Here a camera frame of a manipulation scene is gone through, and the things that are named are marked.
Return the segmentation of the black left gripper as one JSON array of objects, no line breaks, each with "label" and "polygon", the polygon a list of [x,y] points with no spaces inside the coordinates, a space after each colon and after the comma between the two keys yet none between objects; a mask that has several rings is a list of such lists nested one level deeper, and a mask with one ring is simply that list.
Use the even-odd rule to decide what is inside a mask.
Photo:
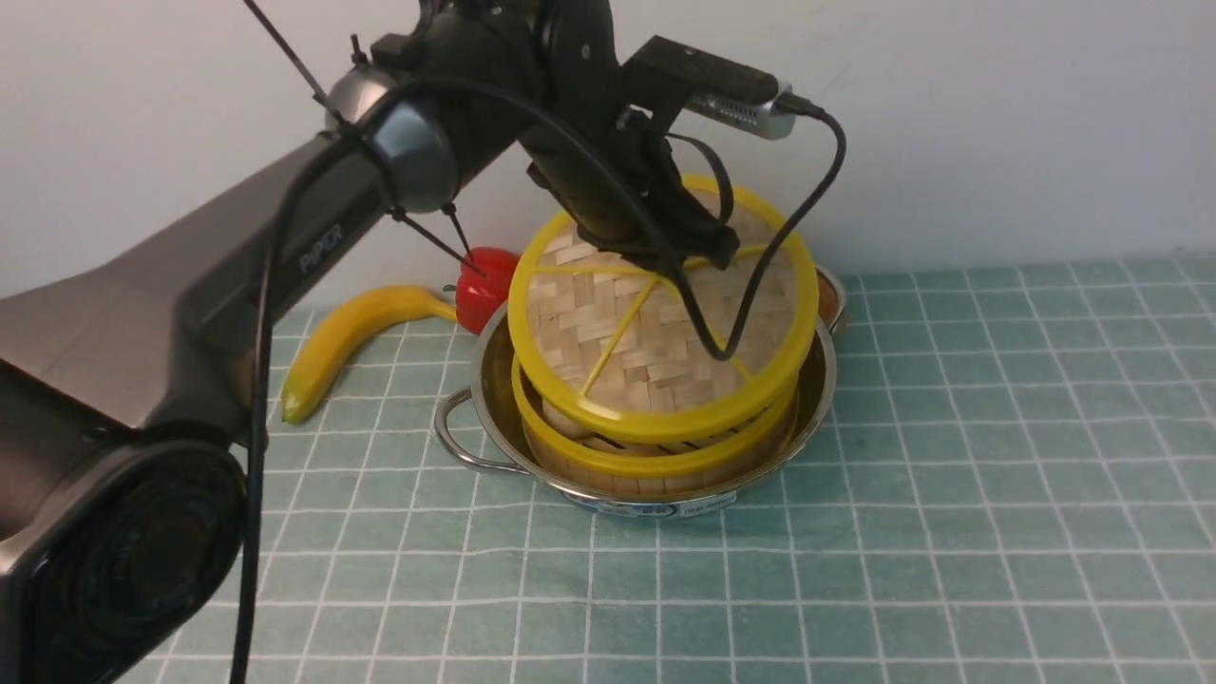
[{"label": "black left gripper", "polygon": [[618,60],[607,1],[420,4],[420,74],[475,84],[458,95],[462,172],[520,142],[533,181],[593,247],[647,270],[726,267],[741,246],[730,178],[717,214],[683,186],[669,123],[635,108],[630,82],[648,68]]}]

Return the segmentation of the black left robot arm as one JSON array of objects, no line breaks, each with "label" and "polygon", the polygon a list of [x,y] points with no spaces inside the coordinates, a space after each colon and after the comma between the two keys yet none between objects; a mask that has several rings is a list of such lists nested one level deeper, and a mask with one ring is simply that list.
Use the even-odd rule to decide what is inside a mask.
[{"label": "black left robot arm", "polygon": [[2,680],[112,683],[240,570],[255,632],[271,330],[377,222],[450,209],[513,142],[584,239],[665,276],[738,246],[666,142],[698,97],[773,75],[606,1],[423,1],[351,49],[325,129],[103,267],[2,299]]}]

